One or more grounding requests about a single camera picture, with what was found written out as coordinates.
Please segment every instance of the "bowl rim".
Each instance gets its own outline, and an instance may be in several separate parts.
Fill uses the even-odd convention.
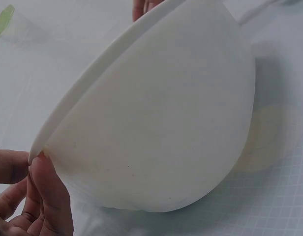
[[[186,1],[188,0],[164,1],[153,11],[134,22],[90,63],[42,125],[31,146],[28,158],[30,165],[32,160],[43,150],[56,128],[101,75],[144,33]]]

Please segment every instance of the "finger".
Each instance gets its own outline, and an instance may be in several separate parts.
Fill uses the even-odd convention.
[[[38,190],[34,186],[31,177],[28,176],[27,195],[24,209],[22,214],[12,219],[10,223],[27,231],[32,223],[35,222],[40,216],[40,199],[41,197]]]
[[[14,184],[28,174],[28,153],[0,150],[0,183]]]
[[[43,200],[45,219],[41,235],[73,235],[70,196],[51,160],[39,155],[33,160],[30,173]]]
[[[150,5],[150,0],[145,0],[143,14],[146,14],[148,12],[149,5]]]
[[[148,11],[152,10],[154,7],[162,3],[164,0],[150,0]]]
[[[43,223],[44,223],[45,215],[44,215],[44,209],[43,209],[43,200],[40,199],[40,216],[37,220],[35,220],[32,225],[28,228],[27,232],[29,235],[32,236],[39,236]]]
[[[12,216],[17,209],[19,203],[26,196],[27,179],[9,186],[0,194],[0,217],[6,220]]]
[[[133,0],[133,21],[137,21],[144,14],[145,0]]]
[[[27,232],[19,227],[9,227],[6,233],[2,234],[2,236],[28,236]]]

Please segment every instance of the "white table surface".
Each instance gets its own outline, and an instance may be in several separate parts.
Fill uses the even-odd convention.
[[[245,16],[244,0],[232,1],[236,19]],[[10,3],[14,21],[0,37],[0,148],[29,150],[63,94],[131,24],[131,0],[0,0],[0,9]],[[303,236],[303,0],[278,1],[246,20],[256,95],[235,169],[202,200],[165,214],[73,201],[75,235]]]

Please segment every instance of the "grid pattern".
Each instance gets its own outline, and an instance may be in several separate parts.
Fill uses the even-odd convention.
[[[303,131],[265,170],[232,171],[210,194],[169,213],[100,209],[83,235],[303,236]]]

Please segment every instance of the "green object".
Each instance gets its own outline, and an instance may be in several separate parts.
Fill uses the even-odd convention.
[[[9,5],[0,13],[0,35],[8,27],[14,11],[15,8],[13,7],[13,5]]]

